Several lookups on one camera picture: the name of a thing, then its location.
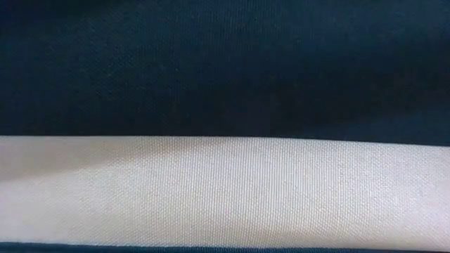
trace white fabric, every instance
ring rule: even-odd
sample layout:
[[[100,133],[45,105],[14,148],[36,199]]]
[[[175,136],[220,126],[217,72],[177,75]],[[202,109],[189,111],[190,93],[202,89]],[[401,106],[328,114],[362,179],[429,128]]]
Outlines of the white fabric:
[[[450,251],[450,148],[3,137],[0,241]]]

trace dark blue fabric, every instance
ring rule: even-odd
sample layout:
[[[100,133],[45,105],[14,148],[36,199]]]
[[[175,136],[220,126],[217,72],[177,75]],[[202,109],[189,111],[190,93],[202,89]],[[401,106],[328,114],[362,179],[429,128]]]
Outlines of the dark blue fabric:
[[[450,145],[447,0],[0,0],[0,135]]]
[[[414,251],[373,250],[373,249],[236,249],[236,248],[207,248],[207,247],[110,247],[84,245],[46,245],[0,243],[0,253],[419,253]]]

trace fabric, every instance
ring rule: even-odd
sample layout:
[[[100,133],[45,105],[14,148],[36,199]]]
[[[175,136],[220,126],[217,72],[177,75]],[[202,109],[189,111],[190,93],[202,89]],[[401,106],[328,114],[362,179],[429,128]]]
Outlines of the fabric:
[[[232,249],[232,248],[201,248],[201,247],[99,247],[84,245],[40,245],[20,243],[0,243],[0,252],[27,253],[419,253],[396,250],[367,249]]]
[[[450,1],[0,1],[0,134],[450,145]]]
[[[450,251],[450,148],[2,137],[0,241]]]

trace white fabric strip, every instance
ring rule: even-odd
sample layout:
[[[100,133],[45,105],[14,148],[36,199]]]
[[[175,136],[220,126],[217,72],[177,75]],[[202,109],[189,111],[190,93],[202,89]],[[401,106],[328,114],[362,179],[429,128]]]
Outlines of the white fabric strip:
[[[450,148],[3,137],[0,242],[450,251]]]

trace navy fabric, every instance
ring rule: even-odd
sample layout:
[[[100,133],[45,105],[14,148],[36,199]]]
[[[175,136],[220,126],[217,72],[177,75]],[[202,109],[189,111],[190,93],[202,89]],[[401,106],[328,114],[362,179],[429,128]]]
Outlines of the navy fabric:
[[[27,253],[100,253],[100,252],[148,252],[148,253],[418,253],[415,251],[373,249],[235,249],[207,247],[110,247],[85,245],[46,245],[27,243],[0,243],[1,252]]]
[[[0,0],[0,135],[450,145],[447,0]]]

